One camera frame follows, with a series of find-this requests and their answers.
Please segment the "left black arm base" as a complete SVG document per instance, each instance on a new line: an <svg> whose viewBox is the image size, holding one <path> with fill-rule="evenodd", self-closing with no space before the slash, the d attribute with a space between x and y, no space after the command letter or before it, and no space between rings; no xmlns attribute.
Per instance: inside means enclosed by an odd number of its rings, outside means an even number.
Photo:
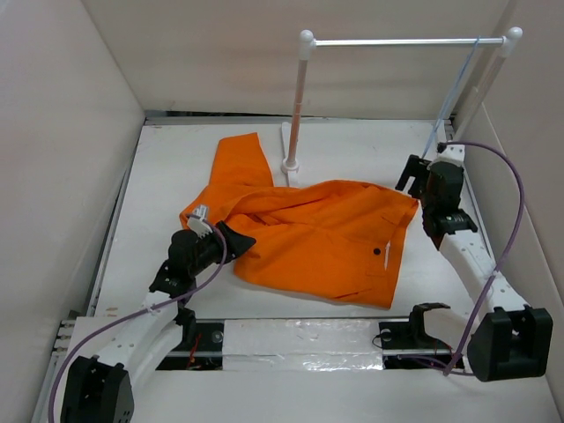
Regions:
<svg viewBox="0 0 564 423"><path fill-rule="evenodd" d="M197 321L193 342L180 345L157 366L160 371L215 371L223 368L223 320Z"/></svg>

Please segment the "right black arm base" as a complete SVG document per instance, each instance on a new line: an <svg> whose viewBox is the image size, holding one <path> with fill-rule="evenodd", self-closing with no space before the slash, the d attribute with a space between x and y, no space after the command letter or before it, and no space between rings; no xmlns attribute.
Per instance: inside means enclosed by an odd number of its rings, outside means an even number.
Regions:
<svg viewBox="0 0 564 423"><path fill-rule="evenodd" d="M372 344L382 351L386 369L443 369L466 325L462 315L441 302L415 305L403 320L383 320Z"/></svg>

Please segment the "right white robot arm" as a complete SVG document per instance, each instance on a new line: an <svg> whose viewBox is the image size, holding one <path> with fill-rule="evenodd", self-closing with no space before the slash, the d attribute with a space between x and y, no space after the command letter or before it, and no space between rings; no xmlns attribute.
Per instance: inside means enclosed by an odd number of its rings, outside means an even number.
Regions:
<svg viewBox="0 0 564 423"><path fill-rule="evenodd" d="M482 382L540 377L545 374L553 319L534 308L503 276L500 262L486 244L471 216L461 206L464 168L460 160L442 153L437 160L408 158L396 188L419 200L422 226L436 249L463 282L473 309L469 315L441 303L414 307L407 336L419 347L435 340L454 346L451 373L465 360Z"/></svg>

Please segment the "orange trousers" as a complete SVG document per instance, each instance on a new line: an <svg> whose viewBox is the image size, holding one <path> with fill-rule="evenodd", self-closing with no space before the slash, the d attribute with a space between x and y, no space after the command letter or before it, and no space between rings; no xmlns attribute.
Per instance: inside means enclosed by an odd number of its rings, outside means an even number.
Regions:
<svg viewBox="0 0 564 423"><path fill-rule="evenodd" d="M415 199L368 182L277 187L256 133L219 141L197 206L212 223L256 239L234 274L250 284L330 301L390 308Z"/></svg>

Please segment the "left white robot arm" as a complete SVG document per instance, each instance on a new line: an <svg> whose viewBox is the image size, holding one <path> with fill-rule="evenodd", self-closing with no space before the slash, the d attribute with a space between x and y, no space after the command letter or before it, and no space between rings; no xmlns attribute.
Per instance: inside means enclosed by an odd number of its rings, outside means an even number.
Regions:
<svg viewBox="0 0 564 423"><path fill-rule="evenodd" d="M148 288L138 311L108 324L117 328L111 340L90 357L79 349L103 333L98 329L79 341L65 358L56 382L65 384L61 410L48 401L50 422L129 422L135 393L175 348L197 343L197 319L187 308L203 286L197 276L246 254L256 239L192 216L189 228L172 235L167 259Z"/></svg>

